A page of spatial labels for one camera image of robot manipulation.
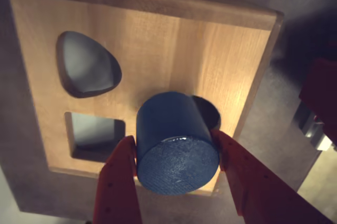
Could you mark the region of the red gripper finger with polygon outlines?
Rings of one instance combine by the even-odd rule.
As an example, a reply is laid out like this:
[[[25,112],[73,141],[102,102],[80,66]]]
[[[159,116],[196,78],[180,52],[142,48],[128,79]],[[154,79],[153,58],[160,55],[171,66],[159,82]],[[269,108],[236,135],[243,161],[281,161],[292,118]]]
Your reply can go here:
[[[92,223],[142,223],[135,154],[134,137],[126,136],[108,157],[98,177]]]
[[[245,223],[331,223],[236,140],[220,130],[211,135]]]

